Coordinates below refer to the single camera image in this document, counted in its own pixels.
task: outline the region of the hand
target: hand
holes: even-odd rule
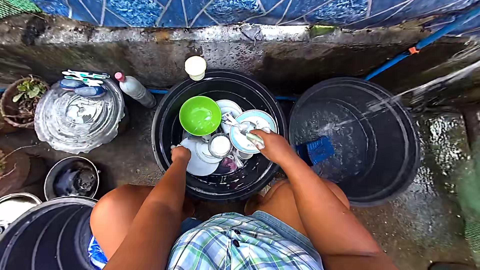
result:
[[[172,148],[172,163],[176,161],[183,161],[185,163],[188,163],[191,157],[192,153],[190,152],[190,150],[183,146],[177,146]]]
[[[282,165],[288,162],[292,157],[298,157],[297,153],[288,144],[288,141],[281,135],[270,132],[267,133],[260,129],[251,130],[250,133],[261,137],[264,140],[265,148],[260,152],[269,160]]]

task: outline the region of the concrete floor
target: concrete floor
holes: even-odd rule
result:
[[[130,112],[127,130],[112,142],[81,154],[102,171],[96,198],[121,184],[154,185],[162,176],[151,147],[155,110],[146,109],[130,98],[126,98],[126,104]],[[424,158],[413,184],[385,205],[353,211],[399,269],[426,270],[432,261],[473,264],[463,236],[463,218],[452,176],[453,169],[469,155],[463,119],[454,113],[422,115],[417,123]],[[0,147],[4,145],[12,148],[37,145],[26,151],[43,157],[48,168],[72,156],[39,142],[33,130],[1,135]],[[224,211],[242,212],[244,201],[233,204],[196,201],[195,204],[197,216],[208,219]]]

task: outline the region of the green net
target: green net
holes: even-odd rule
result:
[[[465,238],[473,260],[480,267],[480,144],[472,148],[473,158],[462,166],[457,183],[458,201],[465,218]]]
[[[30,0],[0,0],[0,19],[26,12],[41,11]]]

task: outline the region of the aluminum pot lid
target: aluminum pot lid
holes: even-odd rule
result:
[[[30,193],[12,193],[0,198],[0,233],[23,213],[39,205],[40,199]]]
[[[106,93],[99,98],[83,98],[55,83],[36,107],[38,139],[72,154],[88,153],[113,140],[125,115],[123,96],[111,79],[103,82]]]

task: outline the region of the plastic bottle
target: plastic bottle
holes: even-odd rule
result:
[[[153,108],[155,106],[156,100],[154,96],[150,91],[145,89],[137,79],[132,76],[125,76],[121,72],[115,73],[115,79],[120,82],[120,89],[122,89],[125,94],[136,99],[147,108]]]

